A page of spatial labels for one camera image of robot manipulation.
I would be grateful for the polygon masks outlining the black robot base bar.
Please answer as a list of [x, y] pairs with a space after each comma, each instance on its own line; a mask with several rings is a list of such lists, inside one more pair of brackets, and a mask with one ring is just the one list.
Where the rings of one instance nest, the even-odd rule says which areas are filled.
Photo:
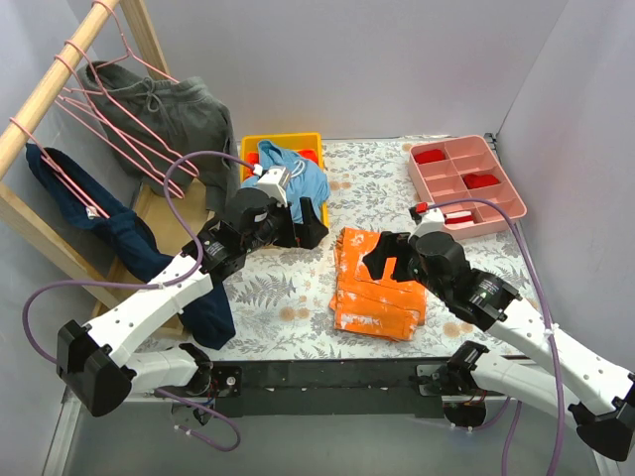
[[485, 395], [437, 358], [220, 361], [172, 393], [227, 417], [404, 415], [485, 422]]

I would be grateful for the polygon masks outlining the red cloth in organizer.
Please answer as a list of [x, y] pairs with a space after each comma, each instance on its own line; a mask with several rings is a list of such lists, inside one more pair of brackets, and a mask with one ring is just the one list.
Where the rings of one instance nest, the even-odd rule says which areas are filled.
[[462, 177], [467, 189], [484, 188], [500, 184], [500, 179], [493, 174], [466, 174]]
[[418, 165], [426, 165], [444, 161], [446, 156], [442, 149], [430, 149], [418, 151], [413, 158]]

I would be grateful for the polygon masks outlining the bright orange shorts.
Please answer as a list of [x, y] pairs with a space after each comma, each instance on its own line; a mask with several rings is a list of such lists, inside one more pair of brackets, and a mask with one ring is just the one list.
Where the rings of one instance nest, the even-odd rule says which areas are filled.
[[312, 149], [290, 150], [273, 143], [263, 143], [255, 152], [246, 154], [246, 162], [260, 165], [263, 169], [284, 167], [295, 177], [301, 175], [309, 163], [318, 166], [318, 155]]

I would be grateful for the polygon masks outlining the yellow plastic tray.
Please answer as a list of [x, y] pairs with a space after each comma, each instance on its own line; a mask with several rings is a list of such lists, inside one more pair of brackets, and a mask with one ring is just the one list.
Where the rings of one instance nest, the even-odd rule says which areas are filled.
[[[245, 136], [241, 142], [240, 158], [246, 162], [246, 154], [255, 152], [258, 143], [262, 140], [270, 140], [278, 146], [291, 150], [312, 149], [317, 152], [318, 166], [325, 172], [324, 160], [322, 157], [321, 135], [318, 132], [268, 134]], [[320, 221], [328, 226], [328, 214], [326, 202], [322, 206], [322, 218]]]

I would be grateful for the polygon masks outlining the orange bleached denim shorts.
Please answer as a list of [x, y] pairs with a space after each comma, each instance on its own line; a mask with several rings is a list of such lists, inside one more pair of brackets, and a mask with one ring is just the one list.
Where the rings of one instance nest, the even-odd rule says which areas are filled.
[[370, 278], [364, 256], [372, 251], [379, 234], [345, 227], [334, 248], [336, 288], [329, 303], [337, 330], [410, 341], [426, 322], [426, 289], [415, 282], [391, 278], [396, 260], [386, 262], [382, 278]]

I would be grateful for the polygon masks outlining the navy blue shorts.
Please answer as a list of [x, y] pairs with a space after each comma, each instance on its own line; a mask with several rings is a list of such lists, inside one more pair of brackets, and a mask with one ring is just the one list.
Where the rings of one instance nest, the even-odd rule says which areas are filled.
[[[45, 155], [50, 155], [108, 216], [90, 218], [86, 206], [54, 176], [53, 169], [44, 162]], [[54, 148], [41, 150], [28, 144], [26, 160], [63, 218], [108, 245], [136, 279], [148, 283], [172, 262], [171, 256], [159, 251], [155, 236], [146, 223], [64, 152]], [[219, 350], [235, 336], [229, 300], [222, 285], [215, 285], [210, 293], [187, 305], [180, 321], [203, 347]]]

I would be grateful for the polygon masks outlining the floral table mat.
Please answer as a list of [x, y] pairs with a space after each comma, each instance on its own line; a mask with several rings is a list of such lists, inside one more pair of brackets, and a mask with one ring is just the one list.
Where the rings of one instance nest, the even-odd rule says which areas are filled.
[[426, 136], [322, 144], [331, 194], [329, 233], [312, 251], [264, 248], [224, 283], [235, 337], [214, 360], [422, 358], [451, 355], [465, 340], [506, 355], [517, 349], [462, 322], [435, 297], [409, 341], [389, 341], [335, 328], [329, 303], [336, 272], [334, 243], [344, 227], [409, 231], [418, 199], [408, 175], [410, 149]]

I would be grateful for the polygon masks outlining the red white item in organizer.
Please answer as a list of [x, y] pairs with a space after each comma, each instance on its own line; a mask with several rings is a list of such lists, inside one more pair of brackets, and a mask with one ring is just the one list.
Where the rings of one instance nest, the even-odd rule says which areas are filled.
[[467, 227], [475, 224], [473, 212], [471, 210], [461, 210], [447, 213], [444, 216], [444, 224], [447, 227]]

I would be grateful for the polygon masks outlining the pink compartment organizer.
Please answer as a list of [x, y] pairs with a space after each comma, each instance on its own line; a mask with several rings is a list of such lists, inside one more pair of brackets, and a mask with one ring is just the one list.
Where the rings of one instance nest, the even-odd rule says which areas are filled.
[[516, 222], [527, 207], [503, 171], [490, 145], [480, 136], [443, 139], [410, 149], [408, 173], [420, 202], [439, 203], [444, 231], [455, 239], [503, 231], [500, 206]]

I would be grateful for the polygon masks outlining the light blue shorts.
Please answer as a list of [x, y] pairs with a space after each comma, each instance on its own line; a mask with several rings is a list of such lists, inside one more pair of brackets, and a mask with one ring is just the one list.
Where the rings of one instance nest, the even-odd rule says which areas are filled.
[[300, 199], [307, 197], [312, 201], [318, 218], [322, 218], [322, 206], [330, 196], [326, 173], [313, 161], [304, 158], [298, 152], [278, 146], [270, 140], [262, 140], [257, 146], [259, 164], [264, 169], [282, 166], [291, 173], [286, 188], [287, 200], [291, 203], [292, 218], [296, 223], [303, 222]]

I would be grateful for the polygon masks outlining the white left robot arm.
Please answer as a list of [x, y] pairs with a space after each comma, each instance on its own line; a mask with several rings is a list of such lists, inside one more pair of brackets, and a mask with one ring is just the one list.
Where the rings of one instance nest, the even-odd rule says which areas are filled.
[[58, 334], [57, 372], [89, 412], [102, 417], [134, 392], [175, 388], [198, 397], [212, 384], [209, 357], [191, 343], [140, 353], [138, 347], [173, 315], [209, 295], [243, 268], [248, 254], [269, 245], [313, 249], [327, 235], [311, 200], [302, 219], [267, 192], [242, 188], [224, 213], [142, 289], [85, 325], [72, 320]]

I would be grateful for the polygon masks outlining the grey sweat shorts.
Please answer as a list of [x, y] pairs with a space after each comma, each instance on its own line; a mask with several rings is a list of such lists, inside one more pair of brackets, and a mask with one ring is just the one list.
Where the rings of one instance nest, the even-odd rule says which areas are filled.
[[129, 176], [161, 195], [163, 182], [141, 170], [152, 164], [166, 172], [177, 155], [216, 151], [237, 155], [229, 109], [203, 79], [180, 82], [142, 77], [120, 64], [96, 61], [78, 72], [91, 101], [109, 121], [103, 127], [117, 149], [115, 158]]

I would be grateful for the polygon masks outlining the wooden clothes rack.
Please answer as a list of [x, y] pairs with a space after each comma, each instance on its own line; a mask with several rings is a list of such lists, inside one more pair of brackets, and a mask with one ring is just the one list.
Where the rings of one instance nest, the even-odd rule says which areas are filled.
[[[170, 72], [155, 33], [146, 4], [143, 1], [101, 1], [92, 6], [73, 36], [72, 44], [63, 47], [39, 84], [25, 101], [1, 135], [1, 174], [6, 175], [24, 145], [38, 127], [54, 99], [70, 78], [70, 68], [82, 59], [77, 49], [86, 52], [97, 35], [120, 6], [148, 72], [159, 77]], [[178, 241], [185, 236], [176, 230], [177, 220], [169, 214], [166, 201], [143, 185], [134, 210], [158, 237], [159, 248], [168, 253], [179, 249]], [[11, 188], [1, 185], [1, 221], [29, 242], [41, 255], [72, 279], [101, 280], [101, 274], [91, 266], [65, 239], [29, 207]]]

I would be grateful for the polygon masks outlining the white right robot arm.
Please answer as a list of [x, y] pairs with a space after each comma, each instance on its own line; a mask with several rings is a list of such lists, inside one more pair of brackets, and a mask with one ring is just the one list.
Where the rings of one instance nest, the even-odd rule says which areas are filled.
[[363, 263], [373, 279], [395, 259], [393, 278], [417, 282], [457, 318], [522, 351], [577, 397], [568, 410], [578, 436], [596, 452], [623, 462], [634, 445], [634, 375], [590, 351], [506, 282], [471, 268], [461, 245], [443, 232], [422, 237], [385, 232]]

